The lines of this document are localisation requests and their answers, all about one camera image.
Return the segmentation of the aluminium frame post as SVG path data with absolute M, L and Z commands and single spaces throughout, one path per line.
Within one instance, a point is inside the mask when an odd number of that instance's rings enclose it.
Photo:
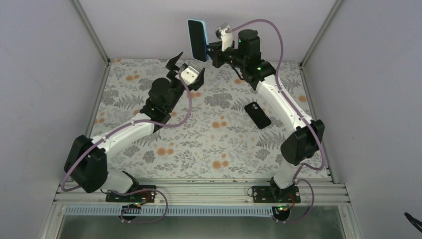
M 96 34 L 94 27 L 92 26 L 81 2 L 79 0 L 72 0 L 73 5 L 75 6 L 80 19 L 82 20 L 86 30 L 88 31 L 88 34 L 90 36 L 90 38 L 92 39 L 98 53 L 101 55 L 101 58 L 103 59 L 103 61 L 108 65 L 110 62 L 109 57 L 107 56 L 107 53 L 103 47 L 103 45 L 101 44 L 101 41 L 98 37 L 98 35 Z
M 343 0 L 336 0 L 330 9 L 328 15 L 326 16 L 321 28 L 317 32 L 314 40 L 312 41 L 309 49 L 307 50 L 305 56 L 303 57 L 301 61 L 301 68 L 304 68 L 306 64 L 308 63 L 309 59 L 311 58 L 313 52 L 315 51 L 316 47 L 318 46 L 321 38 L 323 37 L 324 33 L 326 32 L 327 28 L 330 26 L 331 22 L 333 21 L 334 17 L 336 16 L 338 9 L 343 4 Z

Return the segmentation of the black phone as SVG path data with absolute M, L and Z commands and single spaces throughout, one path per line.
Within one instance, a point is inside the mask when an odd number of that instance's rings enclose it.
M 208 61 L 208 36 L 206 23 L 203 20 L 188 19 L 187 25 L 192 57 L 199 61 Z
M 264 129 L 271 125 L 271 120 L 257 102 L 251 102 L 245 105 L 244 110 L 259 129 Z

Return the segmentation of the floral patterned table mat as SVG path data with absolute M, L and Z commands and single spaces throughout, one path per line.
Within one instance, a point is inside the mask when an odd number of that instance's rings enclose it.
M 267 101 L 228 66 L 188 61 L 205 68 L 204 85 L 192 92 L 193 108 L 186 123 L 143 137 L 108 159 L 110 170 L 139 178 L 272 177 L 282 162 L 280 145 L 286 139 L 283 123 Z M 145 105 L 153 81 L 165 77 L 162 59 L 114 59 L 108 74 L 92 135 L 110 131 L 131 119 Z M 259 129 L 244 110 L 257 102 L 271 120 Z M 170 123 L 186 115 L 189 100 L 182 97 Z

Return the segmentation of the aluminium rail front frame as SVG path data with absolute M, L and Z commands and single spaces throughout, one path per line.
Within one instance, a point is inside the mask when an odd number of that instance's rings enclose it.
M 251 187 L 268 185 L 267 180 L 187 180 L 146 179 L 143 184 L 153 184 L 168 200 L 170 206 L 252 206 Z M 343 184 L 327 180 L 309 179 L 298 184 L 301 202 L 296 206 L 350 205 L 350 198 Z

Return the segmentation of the right aluminium frame post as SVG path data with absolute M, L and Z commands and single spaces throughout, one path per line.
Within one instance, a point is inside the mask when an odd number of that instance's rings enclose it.
M 338 9 L 343 4 L 343 0 L 336 0 L 330 9 L 328 15 L 326 16 L 321 28 L 317 32 L 314 40 L 312 41 L 309 49 L 307 50 L 305 56 L 303 57 L 301 61 L 301 68 L 304 68 L 306 64 L 308 63 L 309 59 L 311 58 L 313 52 L 315 51 L 316 47 L 318 46 L 321 38 L 323 37 L 324 33 L 326 32 L 327 28 L 330 26 L 331 22 L 333 21 L 334 17 L 336 16 Z

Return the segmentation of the left aluminium frame post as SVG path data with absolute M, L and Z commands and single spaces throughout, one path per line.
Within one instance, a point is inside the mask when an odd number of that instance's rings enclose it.
M 75 6 L 80 19 L 82 20 L 86 30 L 88 31 L 88 34 L 90 36 L 90 38 L 92 39 L 98 53 L 101 55 L 101 58 L 103 59 L 103 61 L 108 65 L 110 62 L 109 57 L 107 56 L 107 53 L 103 47 L 103 45 L 101 44 L 101 41 L 98 37 L 98 35 L 96 34 L 94 27 L 92 26 L 81 2 L 79 0 L 72 0 L 73 5 Z

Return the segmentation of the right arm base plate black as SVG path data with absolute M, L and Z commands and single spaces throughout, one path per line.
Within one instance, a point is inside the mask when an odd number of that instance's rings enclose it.
M 253 202 L 257 204 L 301 202 L 299 188 L 295 185 L 286 189 L 271 186 L 253 186 L 251 189 Z

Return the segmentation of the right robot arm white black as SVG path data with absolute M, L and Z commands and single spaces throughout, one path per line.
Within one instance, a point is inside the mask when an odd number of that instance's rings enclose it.
M 304 161 L 319 150 L 325 125 L 300 108 L 282 85 L 273 65 L 261 58 L 256 30 L 240 31 L 237 47 L 228 27 L 218 28 L 215 34 L 218 41 L 207 47 L 212 65 L 219 68 L 227 64 L 239 70 L 243 80 L 267 101 L 286 130 L 287 137 L 280 146 L 283 160 L 270 179 L 269 190 L 270 198 L 281 203 L 288 197 Z

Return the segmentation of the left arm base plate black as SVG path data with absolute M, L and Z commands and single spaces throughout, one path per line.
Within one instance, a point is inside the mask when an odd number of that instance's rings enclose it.
M 155 185 L 140 185 L 136 190 L 144 190 L 143 192 L 138 192 L 136 194 L 131 194 L 128 196 L 121 196 L 111 191 L 108 191 L 105 197 L 106 202 L 116 202 L 116 203 L 153 203 L 155 200 L 156 193 L 152 191 L 156 189 Z

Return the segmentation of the black object at right edge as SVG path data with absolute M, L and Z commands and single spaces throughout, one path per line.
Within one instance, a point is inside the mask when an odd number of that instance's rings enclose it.
M 404 216 L 411 223 L 412 226 L 414 226 L 419 232 L 422 233 L 422 222 L 420 220 L 416 219 L 408 212 L 404 212 Z

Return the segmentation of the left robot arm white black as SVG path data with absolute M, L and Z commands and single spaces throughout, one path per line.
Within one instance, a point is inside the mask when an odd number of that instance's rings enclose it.
M 163 127 L 179 127 L 188 120 L 193 107 L 191 91 L 203 85 L 205 69 L 186 63 L 178 67 L 180 57 L 177 55 L 167 62 L 168 74 L 153 81 L 145 105 L 130 120 L 106 133 L 91 138 L 80 135 L 74 140 L 64 165 L 63 192 L 82 188 L 92 193 L 105 189 L 127 202 L 137 198 L 139 183 L 135 177 L 125 171 L 110 171 L 107 160 L 138 139 Z M 187 94 L 189 100 L 186 116 L 179 123 L 169 124 L 171 112 L 183 94 Z

